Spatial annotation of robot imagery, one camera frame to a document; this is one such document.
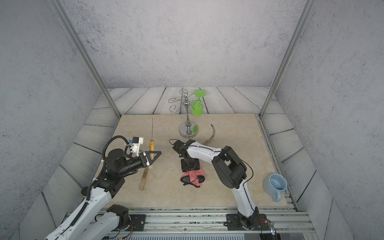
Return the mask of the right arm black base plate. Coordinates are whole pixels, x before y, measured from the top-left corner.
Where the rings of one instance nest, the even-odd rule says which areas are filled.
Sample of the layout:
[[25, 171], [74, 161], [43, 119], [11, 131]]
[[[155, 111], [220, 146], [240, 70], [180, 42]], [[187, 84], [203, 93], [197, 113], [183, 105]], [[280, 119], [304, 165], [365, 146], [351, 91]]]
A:
[[268, 231], [270, 224], [265, 214], [259, 214], [252, 218], [246, 218], [239, 213], [227, 214], [224, 226], [229, 231]]

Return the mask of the small sickle wooden handle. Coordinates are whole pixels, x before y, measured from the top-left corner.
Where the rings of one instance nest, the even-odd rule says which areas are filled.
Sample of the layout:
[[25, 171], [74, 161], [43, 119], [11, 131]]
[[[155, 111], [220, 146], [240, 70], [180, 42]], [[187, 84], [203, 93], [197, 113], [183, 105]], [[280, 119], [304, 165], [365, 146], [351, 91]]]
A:
[[211, 125], [212, 127], [212, 134], [210, 136], [209, 139], [207, 139], [205, 142], [204, 142], [204, 145], [208, 145], [214, 138], [215, 138], [215, 135], [216, 135], [216, 129], [214, 127], [214, 125]]
[[142, 178], [141, 178], [141, 182], [140, 182], [140, 185], [139, 185], [139, 190], [140, 191], [143, 191], [144, 188], [145, 188], [146, 180], [147, 180], [147, 177], [148, 177], [148, 172], [149, 172], [149, 167], [146, 167], [144, 172], [143, 172], [143, 175], [142, 175]]
[[[153, 132], [154, 132], [154, 119], [152, 119], [152, 132], [151, 132], [151, 140], [150, 140], [150, 151], [154, 151]], [[151, 160], [153, 160], [154, 157], [155, 157], [155, 154], [150, 154]]]

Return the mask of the pink fluffy rag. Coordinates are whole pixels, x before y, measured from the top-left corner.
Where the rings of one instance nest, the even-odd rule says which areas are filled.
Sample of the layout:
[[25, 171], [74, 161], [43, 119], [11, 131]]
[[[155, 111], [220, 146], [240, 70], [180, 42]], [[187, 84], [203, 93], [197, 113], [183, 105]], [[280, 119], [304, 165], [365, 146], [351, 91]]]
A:
[[200, 188], [201, 183], [205, 181], [205, 174], [202, 169], [198, 171], [189, 171], [183, 174], [182, 177], [189, 175], [191, 178], [191, 185], [194, 186], [195, 188]]

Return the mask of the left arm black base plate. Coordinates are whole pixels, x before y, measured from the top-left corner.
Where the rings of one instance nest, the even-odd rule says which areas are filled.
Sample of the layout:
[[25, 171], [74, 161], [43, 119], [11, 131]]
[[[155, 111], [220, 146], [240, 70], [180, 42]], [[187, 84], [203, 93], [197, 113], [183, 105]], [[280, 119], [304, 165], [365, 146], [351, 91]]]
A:
[[112, 229], [113, 232], [142, 232], [144, 230], [146, 215], [129, 214], [118, 216], [118, 225]]

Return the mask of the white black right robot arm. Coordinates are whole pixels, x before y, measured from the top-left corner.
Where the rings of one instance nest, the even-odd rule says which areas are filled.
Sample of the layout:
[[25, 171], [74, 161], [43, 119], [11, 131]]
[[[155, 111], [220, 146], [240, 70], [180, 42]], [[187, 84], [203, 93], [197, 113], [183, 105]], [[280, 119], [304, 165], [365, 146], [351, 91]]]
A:
[[255, 227], [259, 220], [259, 210], [247, 186], [247, 167], [231, 147], [219, 149], [194, 140], [188, 140], [186, 143], [177, 140], [173, 143], [173, 150], [187, 166], [193, 165], [196, 160], [212, 164], [220, 181], [232, 190], [243, 228], [251, 230]]

